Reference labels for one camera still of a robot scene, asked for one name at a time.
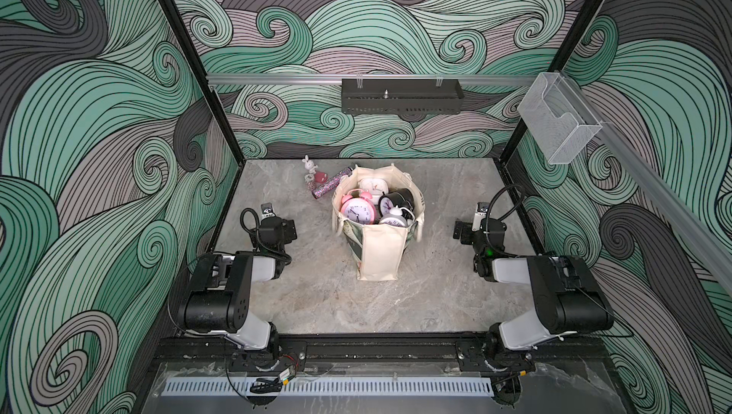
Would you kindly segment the small black twin-bell clock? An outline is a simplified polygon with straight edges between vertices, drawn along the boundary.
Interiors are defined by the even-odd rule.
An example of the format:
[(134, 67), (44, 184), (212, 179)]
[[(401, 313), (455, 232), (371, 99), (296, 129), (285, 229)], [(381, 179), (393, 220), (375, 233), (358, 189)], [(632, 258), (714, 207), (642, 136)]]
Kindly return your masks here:
[(415, 210), (414, 195), (408, 188), (395, 189), (379, 198), (379, 212), (381, 215), (387, 215), (395, 207), (405, 208), (409, 211)]

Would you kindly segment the black perforated wall shelf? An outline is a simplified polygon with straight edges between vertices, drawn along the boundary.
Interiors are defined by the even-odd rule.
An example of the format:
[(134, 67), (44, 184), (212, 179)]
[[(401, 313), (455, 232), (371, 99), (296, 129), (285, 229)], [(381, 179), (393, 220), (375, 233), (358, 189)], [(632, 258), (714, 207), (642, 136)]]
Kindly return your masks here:
[(457, 80), (436, 86), (427, 80), (344, 80), (340, 88), (341, 109), (349, 115), (455, 115), (461, 112), (465, 95)]

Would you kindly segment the aluminium right rail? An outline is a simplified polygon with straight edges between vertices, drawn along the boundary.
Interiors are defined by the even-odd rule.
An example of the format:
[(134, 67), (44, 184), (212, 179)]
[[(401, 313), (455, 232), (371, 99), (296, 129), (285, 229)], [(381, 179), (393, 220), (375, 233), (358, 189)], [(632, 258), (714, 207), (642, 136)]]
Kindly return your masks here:
[(731, 130), (718, 126), (730, 120), (730, 97), (713, 90), (723, 113), (699, 122), (702, 100), (688, 91), (673, 96), (669, 80), (653, 85), (653, 97), (627, 96), (601, 82), (571, 87), (600, 121), (602, 141), (730, 290)]

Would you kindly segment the cream floral canvas bag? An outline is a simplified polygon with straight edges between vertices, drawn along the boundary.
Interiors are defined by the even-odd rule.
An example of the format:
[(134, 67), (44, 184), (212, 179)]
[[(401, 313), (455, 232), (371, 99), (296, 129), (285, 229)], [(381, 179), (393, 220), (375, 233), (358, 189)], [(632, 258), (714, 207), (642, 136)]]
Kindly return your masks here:
[[(357, 189), (363, 178), (385, 179), (389, 192), (395, 189), (408, 188), (415, 199), (415, 219), (407, 228), (391, 225), (380, 225), (383, 217), (379, 212), (379, 198), (373, 198), (377, 210), (377, 219), (372, 225), (360, 225), (347, 220), (339, 213), (342, 196), (352, 189)], [(357, 166), (353, 174), (345, 178), (335, 189), (332, 198), (333, 229), (342, 235), (356, 261), (358, 280), (364, 282), (386, 282), (398, 278), (398, 268), (406, 248), (413, 241), (421, 240), (424, 225), (425, 201), (419, 187), (411, 176), (394, 165), (373, 169)]]

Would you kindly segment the light blue square clock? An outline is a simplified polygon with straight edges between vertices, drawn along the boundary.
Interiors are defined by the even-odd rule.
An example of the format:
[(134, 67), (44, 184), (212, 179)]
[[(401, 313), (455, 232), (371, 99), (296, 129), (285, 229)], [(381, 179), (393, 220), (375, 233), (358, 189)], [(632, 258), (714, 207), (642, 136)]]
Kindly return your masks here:
[(387, 181), (381, 178), (363, 178), (358, 182), (358, 187), (367, 191), (373, 198), (383, 196), (389, 192)]

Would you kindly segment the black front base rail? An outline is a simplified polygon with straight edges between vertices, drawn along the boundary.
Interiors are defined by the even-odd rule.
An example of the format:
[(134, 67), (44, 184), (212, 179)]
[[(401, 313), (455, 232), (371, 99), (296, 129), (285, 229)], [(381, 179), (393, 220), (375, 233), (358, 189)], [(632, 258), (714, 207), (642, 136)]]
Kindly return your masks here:
[(168, 338), (156, 363), (209, 364), (232, 372), (272, 373), (283, 367), (322, 373), (337, 364), (437, 364), (482, 375), (530, 371), (539, 363), (588, 363), (608, 356), (602, 341), (587, 337), (553, 340), (536, 348), (499, 348), (488, 332), (386, 334), (281, 334), (263, 350), (246, 351), (221, 338)]

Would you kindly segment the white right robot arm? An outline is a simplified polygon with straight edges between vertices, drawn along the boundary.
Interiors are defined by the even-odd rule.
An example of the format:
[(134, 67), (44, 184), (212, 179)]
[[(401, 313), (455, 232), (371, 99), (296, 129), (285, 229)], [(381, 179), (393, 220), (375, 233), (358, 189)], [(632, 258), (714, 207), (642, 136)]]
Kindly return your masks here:
[(573, 256), (510, 256), (503, 251), (506, 225), (484, 218), (456, 221), (453, 238), (474, 251), (474, 271), (487, 282), (528, 286), (532, 306), (491, 326), (499, 351), (524, 351), (570, 335), (612, 328), (615, 316), (589, 267)]

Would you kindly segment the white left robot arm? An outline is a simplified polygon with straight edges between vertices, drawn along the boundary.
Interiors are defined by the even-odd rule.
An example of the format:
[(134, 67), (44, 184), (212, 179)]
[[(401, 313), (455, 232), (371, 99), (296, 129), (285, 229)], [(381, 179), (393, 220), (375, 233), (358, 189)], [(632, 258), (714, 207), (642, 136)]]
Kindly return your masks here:
[(243, 209), (239, 223), (252, 248), (198, 257), (187, 292), (170, 318), (184, 333), (219, 337), (242, 351), (276, 360), (280, 355), (276, 326), (251, 313), (251, 290), (257, 282), (279, 278), (292, 262), (285, 246), (297, 239), (297, 229), (293, 220), (276, 215), (270, 204), (263, 204), (259, 212)]

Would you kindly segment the clear plastic wall holder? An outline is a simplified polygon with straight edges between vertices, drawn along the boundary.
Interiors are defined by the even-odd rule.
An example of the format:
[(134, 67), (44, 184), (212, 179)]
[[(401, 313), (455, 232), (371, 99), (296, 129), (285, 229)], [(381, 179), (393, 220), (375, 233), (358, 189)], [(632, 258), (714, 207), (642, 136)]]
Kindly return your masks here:
[(571, 164), (602, 130), (599, 115), (577, 82), (561, 72), (537, 75), (518, 113), (552, 165)]

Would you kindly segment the aluminium back rail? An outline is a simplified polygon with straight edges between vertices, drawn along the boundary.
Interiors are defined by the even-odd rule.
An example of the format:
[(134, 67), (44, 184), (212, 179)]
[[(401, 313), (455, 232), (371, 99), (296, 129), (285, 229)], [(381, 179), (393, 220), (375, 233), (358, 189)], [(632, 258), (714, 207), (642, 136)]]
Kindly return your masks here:
[(537, 76), (211, 73), (206, 79), (210, 85), (341, 85), (344, 80), (355, 80), (362, 86), (366, 80), (427, 80), (441, 86), (446, 80), (457, 80), (467, 86), (530, 86)]

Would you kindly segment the pink twin-bell alarm clock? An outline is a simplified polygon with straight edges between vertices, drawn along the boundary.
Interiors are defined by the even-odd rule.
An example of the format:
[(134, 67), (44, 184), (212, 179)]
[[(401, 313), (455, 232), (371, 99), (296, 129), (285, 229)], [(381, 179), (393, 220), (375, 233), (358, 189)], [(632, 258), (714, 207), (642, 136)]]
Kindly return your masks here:
[(364, 189), (352, 189), (341, 198), (339, 213), (360, 225), (372, 225), (377, 219), (373, 195)]

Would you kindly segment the small white round clock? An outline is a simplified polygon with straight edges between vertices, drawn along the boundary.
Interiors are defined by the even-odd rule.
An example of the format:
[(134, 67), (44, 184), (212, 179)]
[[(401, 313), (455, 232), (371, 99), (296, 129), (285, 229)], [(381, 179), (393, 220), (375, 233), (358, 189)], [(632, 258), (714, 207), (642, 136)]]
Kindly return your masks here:
[(407, 228), (411, 225), (411, 221), (413, 221), (414, 219), (415, 215), (410, 209), (396, 206), (391, 208), (379, 220), (379, 224)]

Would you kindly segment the aluminium rail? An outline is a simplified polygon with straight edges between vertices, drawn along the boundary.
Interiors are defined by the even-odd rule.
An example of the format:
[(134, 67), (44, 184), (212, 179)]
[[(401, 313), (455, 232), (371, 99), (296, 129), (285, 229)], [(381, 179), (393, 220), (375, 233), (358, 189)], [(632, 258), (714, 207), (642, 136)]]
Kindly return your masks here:
[(206, 79), (210, 85), (341, 85), (344, 80), (355, 80), (362, 86), (366, 80), (427, 80), (441, 86), (446, 80), (457, 80), (467, 86), (530, 86), (537, 76), (211, 73)]
[(627, 96), (601, 82), (571, 87), (600, 121), (602, 141), (730, 290), (731, 130), (718, 126), (730, 120), (730, 97), (713, 90), (723, 113), (699, 122), (702, 100), (688, 91), (673, 96), (669, 80), (653, 85), (653, 97)]

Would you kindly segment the white bunny figurine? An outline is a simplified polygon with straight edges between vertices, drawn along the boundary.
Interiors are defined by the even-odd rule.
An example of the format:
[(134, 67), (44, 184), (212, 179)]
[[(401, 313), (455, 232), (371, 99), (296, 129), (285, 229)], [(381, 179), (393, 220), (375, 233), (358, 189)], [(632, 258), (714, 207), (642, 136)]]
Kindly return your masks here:
[(328, 180), (328, 175), (318, 169), (318, 166), (308, 156), (302, 160), (304, 168), (307, 171), (304, 179), (307, 185), (322, 185)]

